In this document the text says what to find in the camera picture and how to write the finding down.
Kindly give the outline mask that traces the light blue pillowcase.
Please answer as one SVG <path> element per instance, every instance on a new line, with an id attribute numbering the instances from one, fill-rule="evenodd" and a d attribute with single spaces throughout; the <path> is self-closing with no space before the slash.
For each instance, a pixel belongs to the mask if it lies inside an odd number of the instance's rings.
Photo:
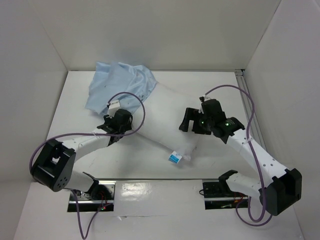
<path id="1" fill-rule="evenodd" d="M 109 100 L 120 102 L 132 114 L 141 106 L 157 85 L 153 73 L 144 65 L 121 62 L 96 62 L 95 74 L 88 88 L 87 110 L 106 115 Z"/>

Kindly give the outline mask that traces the white pillow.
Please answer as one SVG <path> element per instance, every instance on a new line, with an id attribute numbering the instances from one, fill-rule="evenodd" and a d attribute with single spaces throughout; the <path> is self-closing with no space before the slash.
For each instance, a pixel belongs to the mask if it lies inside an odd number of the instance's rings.
<path id="1" fill-rule="evenodd" d="M 200 101 L 197 97 L 179 93 L 157 83 L 151 94 L 133 113 L 133 129 L 143 137 L 159 143 L 182 156 L 184 160 L 192 159 L 200 136 L 179 130 L 183 122 L 186 108 L 198 109 Z"/>

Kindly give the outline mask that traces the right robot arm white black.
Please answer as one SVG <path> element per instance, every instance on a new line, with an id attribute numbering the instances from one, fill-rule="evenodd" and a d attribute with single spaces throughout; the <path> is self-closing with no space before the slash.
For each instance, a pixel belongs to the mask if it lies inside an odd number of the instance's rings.
<path id="1" fill-rule="evenodd" d="M 186 108 L 179 130 L 215 136 L 237 151 L 258 173 L 259 180 L 236 170 L 222 174 L 218 178 L 218 190 L 223 196 L 239 192 L 255 198 L 272 216 L 278 216 L 301 199 L 302 174 L 295 168 L 288 169 L 272 157 L 237 118 L 226 117 L 218 100 L 203 101 L 200 109 Z"/>

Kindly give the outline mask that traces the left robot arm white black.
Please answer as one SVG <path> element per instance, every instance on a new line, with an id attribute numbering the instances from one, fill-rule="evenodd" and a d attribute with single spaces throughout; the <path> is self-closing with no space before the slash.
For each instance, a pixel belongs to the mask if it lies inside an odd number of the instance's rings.
<path id="1" fill-rule="evenodd" d="M 80 158 L 118 142 L 132 130 L 132 120 L 129 111 L 118 109 L 114 116 L 105 115 L 104 124 L 89 135 L 65 141 L 48 140 L 30 169 L 31 175 L 53 192 L 79 191 L 88 200 L 108 195 L 99 180 L 89 173 L 74 170 L 74 164 Z"/>

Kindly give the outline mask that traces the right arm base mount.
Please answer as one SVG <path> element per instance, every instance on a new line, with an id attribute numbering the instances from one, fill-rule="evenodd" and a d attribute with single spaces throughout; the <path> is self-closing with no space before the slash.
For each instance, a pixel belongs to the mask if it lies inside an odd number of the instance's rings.
<path id="1" fill-rule="evenodd" d="M 223 188 L 218 181 L 203 181 L 202 189 L 198 192 L 204 198 L 206 210 L 225 210 L 248 207 L 248 197 L 243 193 Z"/>

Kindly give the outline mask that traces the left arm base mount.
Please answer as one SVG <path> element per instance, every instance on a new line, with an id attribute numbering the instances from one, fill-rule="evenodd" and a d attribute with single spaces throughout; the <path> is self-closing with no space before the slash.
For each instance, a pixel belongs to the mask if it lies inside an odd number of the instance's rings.
<path id="1" fill-rule="evenodd" d="M 76 213 L 76 199 L 78 201 L 79 212 L 94 213 L 97 210 L 100 212 L 113 212 L 115 199 L 116 181 L 99 180 L 98 191 L 94 197 L 82 191 L 76 190 L 76 197 L 71 192 L 67 205 L 67 212 Z"/>

